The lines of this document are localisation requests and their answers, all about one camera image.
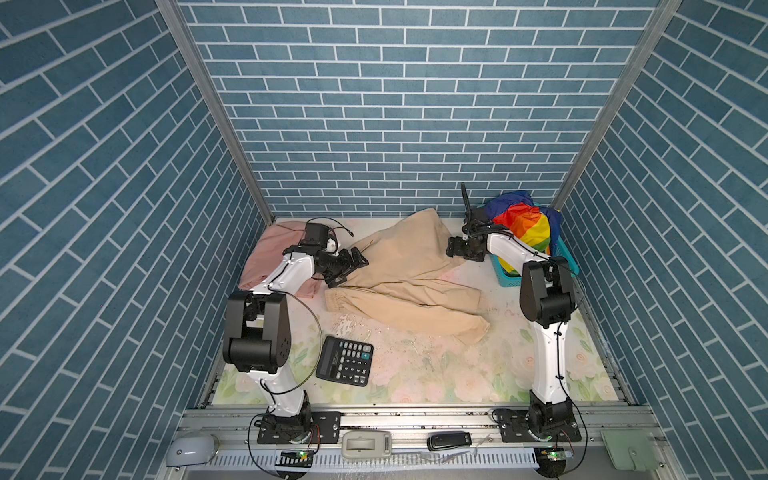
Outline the beige shorts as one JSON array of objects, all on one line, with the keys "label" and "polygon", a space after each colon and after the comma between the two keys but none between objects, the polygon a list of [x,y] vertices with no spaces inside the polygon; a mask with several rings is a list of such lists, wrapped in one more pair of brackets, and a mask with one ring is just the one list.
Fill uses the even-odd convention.
[{"label": "beige shorts", "polygon": [[450,238],[430,208],[358,240],[353,247],[368,264],[325,292],[327,309],[399,330],[478,343],[490,328],[481,315],[482,292],[442,278],[464,263],[446,254]]}]

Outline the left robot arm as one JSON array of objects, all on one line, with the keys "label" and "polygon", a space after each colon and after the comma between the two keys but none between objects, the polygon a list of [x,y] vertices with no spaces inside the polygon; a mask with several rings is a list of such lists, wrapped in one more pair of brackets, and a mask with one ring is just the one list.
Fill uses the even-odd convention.
[{"label": "left robot arm", "polygon": [[281,262],[264,281],[228,298],[223,359],[247,374],[264,394],[264,426],[285,436],[304,435],[311,429],[308,395],[288,365],[292,346],[288,299],[316,275],[334,288],[368,265],[356,247],[330,252],[296,245],[284,251]]}]

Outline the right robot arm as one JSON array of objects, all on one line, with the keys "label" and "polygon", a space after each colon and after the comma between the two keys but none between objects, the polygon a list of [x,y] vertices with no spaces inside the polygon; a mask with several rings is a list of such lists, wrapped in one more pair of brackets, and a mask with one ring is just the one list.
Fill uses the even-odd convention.
[{"label": "right robot arm", "polygon": [[467,220],[461,237],[449,239],[446,254],[481,262],[494,255],[520,274],[519,305],[532,323],[535,374],[530,391],[527,428],[537,439],[549,439],[575,421],[573,400],[565,380],[568,322],[576,310],[568,261],[535,250],[506,227]]}]

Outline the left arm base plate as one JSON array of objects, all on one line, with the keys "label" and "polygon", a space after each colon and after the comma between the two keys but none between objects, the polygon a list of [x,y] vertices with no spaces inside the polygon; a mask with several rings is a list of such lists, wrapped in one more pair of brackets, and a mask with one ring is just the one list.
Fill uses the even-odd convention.
[{"label": "left arm base plate", "polygon": [[293,417],[265,414],[255,421],[257,443],[336,444],[339,440],[342,415],[339,411],[319,411]]}]

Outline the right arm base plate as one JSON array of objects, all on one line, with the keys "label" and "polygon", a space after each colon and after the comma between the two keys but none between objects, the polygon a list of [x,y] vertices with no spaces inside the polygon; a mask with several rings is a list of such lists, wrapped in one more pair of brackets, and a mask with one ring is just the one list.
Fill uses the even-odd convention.
[{"label": "right arm base plate", "polygon": [[576,443],[582,440],[580,424],[574,416],[566,420],[563,425],[539,434],[530,430],[526,410],[497,408],[491,411],[490,418],[497,425],[504,443],[544,443],[555,442],[556,440]]}]

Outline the pink shorts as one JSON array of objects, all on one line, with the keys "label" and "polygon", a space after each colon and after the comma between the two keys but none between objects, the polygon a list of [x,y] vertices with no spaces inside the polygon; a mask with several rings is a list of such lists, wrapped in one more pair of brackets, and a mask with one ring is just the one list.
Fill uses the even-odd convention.
[{"label": "pink shorts", "polygon": [[305,234],[305,224],[300,221],[287,221],[268,227],[246,260],[238,282],[240,290],[253,290],[262,283],[269,284],[273,290],[294,293],[299,298],[313,298],[320,290],[320,281],[307,278],[299,286],[288,285],[288,272],[280,274],[285,266],[283,251],[297,245]]}]

